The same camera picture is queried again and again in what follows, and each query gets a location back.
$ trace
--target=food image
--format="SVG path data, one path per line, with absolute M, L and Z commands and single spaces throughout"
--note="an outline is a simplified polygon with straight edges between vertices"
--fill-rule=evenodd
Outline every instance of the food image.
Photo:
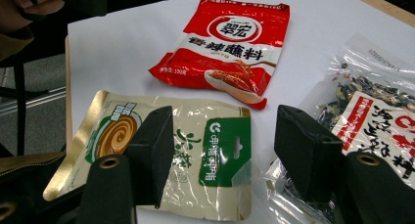
M 210 76 L 222 80 L 235 88 L 255 92 L 255 84 L 251 83 L 249 74 L 216 70 Z
M 213 86 L 215 89 L 227 92 L 235 99 L 243 101 L 247 104 L 266 104 L 266 99 L 258 96 L 256 92 L 247 89 L 241 88 L 249 88 L 250 84 L 244 82 L 240 78 L 237 78 L 237 75 L 240 74 L 239 72 L 225 72 L 220 70 L 207 70 L 205 71 L 205 80 L 208 84 Z
M 123 115 L 118 121 L 110 122 L 98 141 L 96 157 L 122 154 L 137 131 L 137 122 L 131 115 Z
M 228 85 L 231 85 L 240 90 L 256 93 L 257 87 L 256 84 L 252 81 L 254 75 L 251 71 L 251 67 L 242 61 L 236 61 L 236 63 L 243 69 L 241 72 L 215 70 L 210 76 L 212 78 L 222 80 Z

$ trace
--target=black clamp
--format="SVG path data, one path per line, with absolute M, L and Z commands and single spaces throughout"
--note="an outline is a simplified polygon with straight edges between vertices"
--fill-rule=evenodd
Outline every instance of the black clamp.
M 415 193 L 372 154 L 344 156 L 343 141 L 302 110 L 279 106 L 274 151 L 305 202 L 336 199 L 338 223 L 415 223 Z
M 24 196 L 0 201 L 5 224 L 136 223 L 136 205 L 161 206 L 174 153 L 172 107 L 149 113 L 123 155 L 95 160 L 86 184 L 42 207 Z

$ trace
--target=hanging hole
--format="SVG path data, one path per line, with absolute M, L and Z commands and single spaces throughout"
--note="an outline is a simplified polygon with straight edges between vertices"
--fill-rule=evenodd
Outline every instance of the hanging hole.
M 14 202 L 0 203 L 0 221 L 5 220 L 8 216 L 12 215 L 16 210 L 16 204 Z
M 380 164 L 379 160 L 376 157 L 372 157 L 368 155 L 358 155 L 357 160 L 359 160 L 361 163 L 364 163 L 370 166 L 377 166 Z
M 100 167 L 102 168 L 112 168 L 119 164 L 119 159 L 117 157 L 109 157 L 100 162 Z
M 239 136 L 235 138 L 235 144 L 234 144 L 234 159 L 238 159 L 241 155 L 241 149 L 244 148 L 241 144 L 241 139 Z

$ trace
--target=red snack bag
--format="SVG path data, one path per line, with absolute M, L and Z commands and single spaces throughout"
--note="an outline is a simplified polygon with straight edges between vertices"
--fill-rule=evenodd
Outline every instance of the red snack bag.
M 150 73 L 173 86 L 225 91 L 262 110 L 289 19 L 285 4 L 201 0 L 178 47 Z

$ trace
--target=gray floor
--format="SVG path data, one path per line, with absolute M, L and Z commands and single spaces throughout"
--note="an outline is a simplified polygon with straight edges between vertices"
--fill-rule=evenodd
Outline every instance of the gray floor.
M 65 55 L 24 65 L 26 90 L 54 90 L 30 101 L 26 111 L 25 155 L 59 151 L 66 142 Z M 0 68 L 1 85 L 14 87 L 13 69 Z M 17 151 L 16 101 L 0 101 L 0 143 L 12 154 Z

